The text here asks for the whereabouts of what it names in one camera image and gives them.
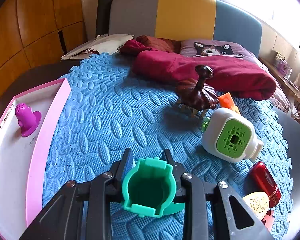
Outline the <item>green plastic cup holder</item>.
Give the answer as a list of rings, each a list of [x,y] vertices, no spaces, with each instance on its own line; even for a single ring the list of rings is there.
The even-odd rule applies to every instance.
[[[123,208],[140,217],[160,218],[185,209],[175,203],[173,166],[158,157],[139,159],[122,182]]]

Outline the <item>white green square bottle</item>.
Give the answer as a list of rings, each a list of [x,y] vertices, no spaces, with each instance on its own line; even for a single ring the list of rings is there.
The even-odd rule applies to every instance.
[[[253,124],[236,112],[221,107],[203,119],[202,146],[206,152],[231,163],[255,161],[262,150]]]

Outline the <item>brown mushroom wooden massager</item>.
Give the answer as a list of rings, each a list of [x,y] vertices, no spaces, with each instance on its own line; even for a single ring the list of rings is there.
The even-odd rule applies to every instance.
[[[206,84],[206,80],[213,77],[213,70],[209,66],[197,65],[195,71],[199,79],[188,79],[178,82],[176,94],[178,96],[177,104],[181,108],[188,107],[194,118],[198,112],[204,116],[209,109],[215,109],[219,103],[218,96],[213,87]]]

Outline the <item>red metallic case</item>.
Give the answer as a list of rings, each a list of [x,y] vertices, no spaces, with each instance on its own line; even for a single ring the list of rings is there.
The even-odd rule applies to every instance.
[[[256,162],[250,169],[249,175],[257,187],[267,194],[269,207],[275,207],[280,202],[281,192],[266,165],[262,161]]]

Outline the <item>orange linked cube blocks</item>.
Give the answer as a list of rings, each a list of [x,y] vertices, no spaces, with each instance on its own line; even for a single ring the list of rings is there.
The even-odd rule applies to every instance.
[[[225,93],[218,97],[219,104],[224,113],[240,115],[238,107],[235,105],[234,100],[230,93]]]

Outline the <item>cream yellow egg shaped object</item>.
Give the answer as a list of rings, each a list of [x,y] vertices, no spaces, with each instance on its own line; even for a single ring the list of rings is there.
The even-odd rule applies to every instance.
[[[265,192],[253,192],[244,196],[242,199],[259,220],[262,220],[265,217],[269,210],[269,198]]]

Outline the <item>purple perforated plastic toy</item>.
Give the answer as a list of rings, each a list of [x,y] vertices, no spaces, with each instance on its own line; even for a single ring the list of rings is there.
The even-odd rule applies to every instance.
[[[25,103],[17,104],[15,108],[15,116],[18,119],[18,125],[22,137],[28,137],[39,126],[42,119],[40,111],[33,112],[31,107]]]

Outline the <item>blue foam puzzle mat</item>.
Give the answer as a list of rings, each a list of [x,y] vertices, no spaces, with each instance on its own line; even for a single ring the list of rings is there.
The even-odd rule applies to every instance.
[[[178,109],[173,88],[130,74],[130,60],[101,54],[82,60],[67,78],[71,93],[54,131],[47,156],[43,207],[71,179],[94,179],[131,148],[134,165],[140,158],[171,151],[174,161],[208,183],[228,182],[241,196],[249,194],[248,172],[253,162],[229,163],[207,153],[201,143],[202,118]],[[282,239],[289,228],[292,164],[282,126],[269,100],[234,99],[242,116],[254,126],[264,146],[256,161],[265,163],[279,186],[281,199],[273,208],[271,234]],[[111,204],[113,239],[182,239],[184,211],[161,218],[141,218]]]

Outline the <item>pink white shallow tray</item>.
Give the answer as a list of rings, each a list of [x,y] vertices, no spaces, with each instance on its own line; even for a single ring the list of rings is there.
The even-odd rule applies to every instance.
[[[19,239],[42,210],[47,155],[70,92],[66,78],[39,85],[14,96],[0,118],[0,239]],[[28,137],[15,114],[20,103],[42,114]]]

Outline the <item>dark red folded blanket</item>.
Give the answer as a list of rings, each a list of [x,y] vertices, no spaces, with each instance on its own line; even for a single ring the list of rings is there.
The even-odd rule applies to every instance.
[[[198,55],[186,57],[137,40],[127,41],[120,49],[122,55],[133,56],[132,72],[141,77],[176,84],[192,79],[206,78],[206,83],[217,91],[231,92],[239,98],[269,99],[276,90],[274,78],[257,65],[231,50],[195,42]]]

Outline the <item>purple cat face pillow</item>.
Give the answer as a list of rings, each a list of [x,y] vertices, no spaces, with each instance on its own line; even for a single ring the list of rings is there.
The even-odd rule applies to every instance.
[[[253,56],[240,44],[228,41],[185,40],[181,42],[180,54],[185,57],[231,56],[254,62]]]

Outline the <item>black low table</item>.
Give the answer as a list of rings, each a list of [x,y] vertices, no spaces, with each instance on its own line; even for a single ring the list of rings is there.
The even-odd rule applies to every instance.
[[[80,60],[65,60],[56,64],[48,64],[32,68],[21,74],[0,96],[0,118],[11,99],[21,92],[44,83],[57,80],[67,74],[73,66],[79,66]]]

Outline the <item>purple box on shelf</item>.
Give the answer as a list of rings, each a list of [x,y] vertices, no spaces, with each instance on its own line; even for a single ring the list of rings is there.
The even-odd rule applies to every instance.
[[[292,68],[286,61],[286,58],[278,51],[275,56],[274,66],[278,72],[285,78],[290,78],[292,73]]]

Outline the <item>grey yellow blue headboard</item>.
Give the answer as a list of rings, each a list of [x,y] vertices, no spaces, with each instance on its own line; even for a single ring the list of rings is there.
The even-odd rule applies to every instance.
[[[258,55],[262,24],[220,0],[113,0],[109,33],[228,41]]]

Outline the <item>wooden panel wardrobe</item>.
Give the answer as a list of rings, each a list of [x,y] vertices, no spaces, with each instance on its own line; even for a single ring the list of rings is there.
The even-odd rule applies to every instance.
[[[0,7],[0,97],[31,68],[87,40],[81,0],[5,0]]]

